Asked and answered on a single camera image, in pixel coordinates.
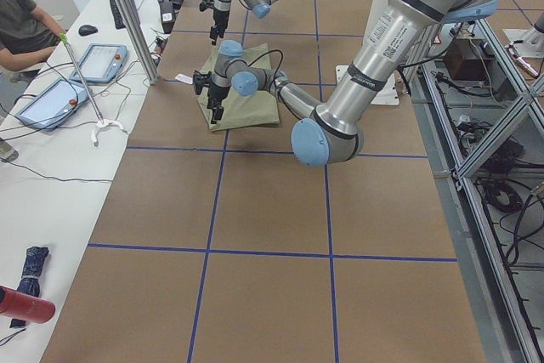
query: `white table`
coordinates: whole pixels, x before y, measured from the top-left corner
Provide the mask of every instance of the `white table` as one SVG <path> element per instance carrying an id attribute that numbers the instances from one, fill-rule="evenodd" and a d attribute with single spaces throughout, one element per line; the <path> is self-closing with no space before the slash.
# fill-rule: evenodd
<path id="1" fill-rule="evenodd" d="M 135 0 L 136 5 L 142 1 Z M 157 1 L 144 0 L 139 17 L 146 42 L 151 44 L 156 36 L 152 29 L 162 31 Z M 99 32 L 80 37 L 77 29 L 83 24 L 97 26 Z M 126 44 L 128 57 L 123 70 L 138 58 L 127 30 L 116 30 L 113 26 L 109 0 L 91 0 L 68 31 L 68 40 L 77 57 L 82 56 L 90 43 Z M 60 44 L 48 62 L 57 65 L 68 61 L 68 53 Z M 72 70 L 71 66 L 59 68 L 65 77 Z M 26 94 L 38 94 L 57 78 L 57 73 L 49 71 L 35 79 Z M 141 64 L 136 63 L 121 80 L 132 89 L 119 116 L 119 121 L 129 132 L 133 129 L 149 86 L 145 78 Z M 93 87 L 93 90 L 97 92 L 103 88 Z M 107 96 L 96 97 L 105 118 L 115 118 L 127 93 L 126 88 L 116 84 L 109 88 Z M 21 99 L 12 113 L 20 110 L 28 101 Z M 63 126 L 96 122 L 96 119 L 92 106 L 86 103 Z M 9 139 L 32 131 L 30 128 L 9 130 L 20 126 L 18 120 L 9 116 L 0 127 L 0 136 Z M 10 140 L 9 143 L 19 152 L 15 163 L 63 179 L 113 179 L 128 135 L 119 128 L 107 128 L 99 133 L 99 146 L 95 147 L 90 139 L 93 128 L 94 124 L 90 123 L 79 128 L 38 132 Z M 26 332 L 1 347 L 0 361 L 33 363 L 41 359 L 109 188 L 110 183 L 46 180 L 25 169 L 0 163 L 0 285 L 18 286 L 28 247 L 49 247 L 50 255 L 40 279 L 41 296 L 57 307 L 55 317 L 50 322 L 30 324 Z M 9 322 L 9 318 L 0 316 L 0 337 L 14 332 L 9 329 Z"/>

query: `red can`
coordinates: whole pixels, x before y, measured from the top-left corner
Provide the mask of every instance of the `red can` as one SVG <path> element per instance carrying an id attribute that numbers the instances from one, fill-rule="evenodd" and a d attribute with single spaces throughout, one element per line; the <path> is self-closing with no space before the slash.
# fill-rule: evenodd
<path id="1" fill-rule="evenodd" d="M 0 315 L 44 323 L 54 315 L 54 303 L 0 286 Z"/>

